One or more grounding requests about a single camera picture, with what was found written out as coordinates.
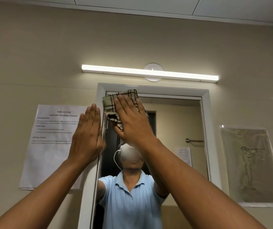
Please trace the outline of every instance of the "light fixture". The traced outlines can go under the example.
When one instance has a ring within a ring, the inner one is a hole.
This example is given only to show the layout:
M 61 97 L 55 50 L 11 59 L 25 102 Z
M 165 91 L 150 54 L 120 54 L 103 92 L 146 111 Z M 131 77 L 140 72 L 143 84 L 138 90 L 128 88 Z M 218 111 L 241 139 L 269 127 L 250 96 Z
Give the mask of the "light fixture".
M 83 72 L 91 73 L 103 73 L 103 74 L 116 74 L 116 75 L 130 75 L 130 76 L 142 76 L 149 78 L 155 78 L 153 82 L 160 81 L 162 78 L 165 79 L 178 79 L 178 80 L 193 80 L 215 83 L 218 80 L 218 75 L 201 75 L 192 73 L 181 73 L 163 70 L 154 70 L 154 67 L 148 69 L 148 65 L 145 69 L 134 69 L 124 67 L 112 67 L 112 66 L 95 66 L 95 65 L 82 65 Z

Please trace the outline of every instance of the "artwork on wall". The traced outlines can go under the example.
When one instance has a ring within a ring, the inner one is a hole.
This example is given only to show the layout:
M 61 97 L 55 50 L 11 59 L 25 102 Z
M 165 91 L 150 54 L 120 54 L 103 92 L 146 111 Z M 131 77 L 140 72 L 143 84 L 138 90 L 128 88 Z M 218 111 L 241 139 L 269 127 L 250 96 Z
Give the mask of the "artwork on wall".
M 220 129 L 230 197 L 242 206 L 273 207 L 273 151 L 267 130 Z

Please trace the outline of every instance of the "white paper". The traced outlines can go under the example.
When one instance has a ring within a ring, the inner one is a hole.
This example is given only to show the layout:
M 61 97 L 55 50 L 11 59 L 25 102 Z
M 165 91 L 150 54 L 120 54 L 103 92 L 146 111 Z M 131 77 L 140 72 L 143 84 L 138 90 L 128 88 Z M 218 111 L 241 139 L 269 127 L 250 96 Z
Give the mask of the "white paper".
M 190 147 L 177 148 L 178 157 L 192 167 L 191 149 Z
M 19 188 L 33 190 L 64 162 L 85 106 L 38 105 Z M 80 189 L 81 175 L 72 189 Z

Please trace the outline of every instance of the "plaid towel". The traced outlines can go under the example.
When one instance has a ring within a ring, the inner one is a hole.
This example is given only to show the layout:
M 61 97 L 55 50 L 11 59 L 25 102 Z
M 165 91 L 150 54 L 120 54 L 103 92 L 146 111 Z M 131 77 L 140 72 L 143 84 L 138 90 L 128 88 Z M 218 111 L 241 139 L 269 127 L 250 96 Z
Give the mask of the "plaid towel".
M 105 115 L 108 117 L 109 120 L 116 122 L 117 126 L 121 129 L 121 131 L 123 131 L 123 125 L 121 124 L 121 120 L 119 119 L 114 105 L 114 98 L 117 97 L 119 94 L 129 96 L 137 110 L 138 107 L 136 99 L 138 98 L 138 95 L 136 89 L 131 89 L 127 90 L 126 92 L 119 92 L 117 94 L 107 95 L 103 97 L 103 111 Z

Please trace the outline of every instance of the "ceiling trim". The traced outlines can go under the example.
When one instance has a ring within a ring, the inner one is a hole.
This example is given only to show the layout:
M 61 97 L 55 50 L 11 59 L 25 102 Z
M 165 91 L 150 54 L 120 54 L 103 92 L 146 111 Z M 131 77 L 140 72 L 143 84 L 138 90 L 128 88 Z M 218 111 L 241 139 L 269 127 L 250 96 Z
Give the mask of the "ceiling trim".
M 146 15 L 146 16 L 155 16 L 155 17 L 166 17 L 166 18 L 201 20 L 201 21 L 211 21 L 211 22 L 238 23 L 238 24 L 260 25 L 260 26 L 273 26 L 272 22 L 261 22 L 261 21 L 228 19 L 228 18 L 215 18 L 215 17 L 196 16 L 196 15 L 172 14 L 172 13 L 161 13 L 161 12 L 153 12 L 153 11 L 141 11 L 141 10 L 130 10 L 130 9 L 97 7 L 97 6 L 70 5 L 70 4 L 61 4 L 61 3 L 43 2 L 43 1 L 0 0 L 0 2 L 40 5 L 40 6 L 79 9 L 79 10 L 90 10 L 90 11 L 99 11 L 99 12 L 111 12 L 111 13 L 121 13 L 121 14 L 133 14 L 133 15 Z

